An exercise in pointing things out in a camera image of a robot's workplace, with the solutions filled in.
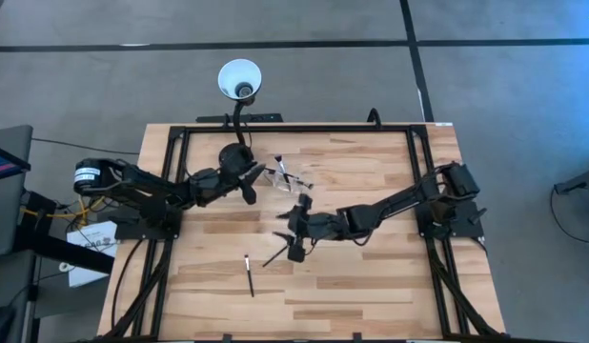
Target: gray floor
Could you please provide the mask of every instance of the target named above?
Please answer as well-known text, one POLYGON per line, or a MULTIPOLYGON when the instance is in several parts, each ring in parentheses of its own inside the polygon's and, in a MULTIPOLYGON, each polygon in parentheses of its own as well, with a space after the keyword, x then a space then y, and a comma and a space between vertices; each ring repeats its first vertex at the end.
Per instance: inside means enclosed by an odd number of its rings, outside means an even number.
MULTIPOLYGON (((410 5, 418 39, 589 38, 589 1, 410 5)), ((0 46, 405 37, 395 0, 6 0, 0 10, 0 46)), ((589 169, 589 46, 420 54, 435 119, 455 123, 489 208, 487 246, 509 333, 589 342, 589 245, 560 232, 549 212, 552 185, 589 169)), ((263 71, 250 112, 358 121, 376 107, 384 121, 423 120, 407 48, 18 52, 0 53, 0 128, 31 124, 37 137, 135 151, 147 123, 230 111, 215 78, 236 57, 263 71)), ((34 143, 27 186, 72 200, 73 165, 103 155, 34 143)), ((556 210, 589 239, 584 193, 559 197, 556 210)), ((68 313, 43 319, 41 342, 94 333, 105 283, 68 293, 64 284, 42 288, 43 315, 68 313)))

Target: wooden table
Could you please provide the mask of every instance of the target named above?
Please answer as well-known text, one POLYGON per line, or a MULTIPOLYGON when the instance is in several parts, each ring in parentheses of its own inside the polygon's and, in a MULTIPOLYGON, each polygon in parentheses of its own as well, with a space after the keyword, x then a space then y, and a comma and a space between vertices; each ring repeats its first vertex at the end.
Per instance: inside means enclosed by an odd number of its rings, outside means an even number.
MULTIPOLYGON (((169 127, 147 127, 139 158, 143 170, 161 173, 169 127)), ((428 133, 436 165, 461 159, 452 126, 428 124, 428 133)), ((217 167, 218 152, 234 140, 233 133, 193 134, 188 170, 217 167)), ((290 173, 315 183, 312 212, 374 203, 413 183, 403 133, 254 133, 253 140, 256 160, 275 168, 273 156, 281 153, 290 173)), ((420 145, 417 151, 421 154, 420 145)), ((425 172, 422 160, 420 166, 425 172)), ((275 216, 288 211, 296 196, 266 180, 259 179, 254 188, 253 206, 232 192, 185 213, 173 246, 161 339, 220 339, 223 333, 234 339, 348 339, 352 332, 364 338, 440 338, 428 258, 413 211, 384 221, 365 247, 321 241, 302 264, 283 254, 263 269, 261 264, 284 246, 271 232, 288 231, 275 216), (252 260, 254 298, 246 253, 252 260)), ((485 253, 471 239, 452 242, 462 290, 487 322, 503 331, 485 253)), ((118 248, 99 334, 110 329, 115 284, 133 244, 118 248)), ((126 271, 117 317, 138 292, 145 253, 146 242, 126 271)), ((453 301, 446 294, 451 328, 457 332, 453 301)), ((153 296, 147 304, 152 308, 153 296)), ((143 333, 150 318, 147 309, 143 333)))

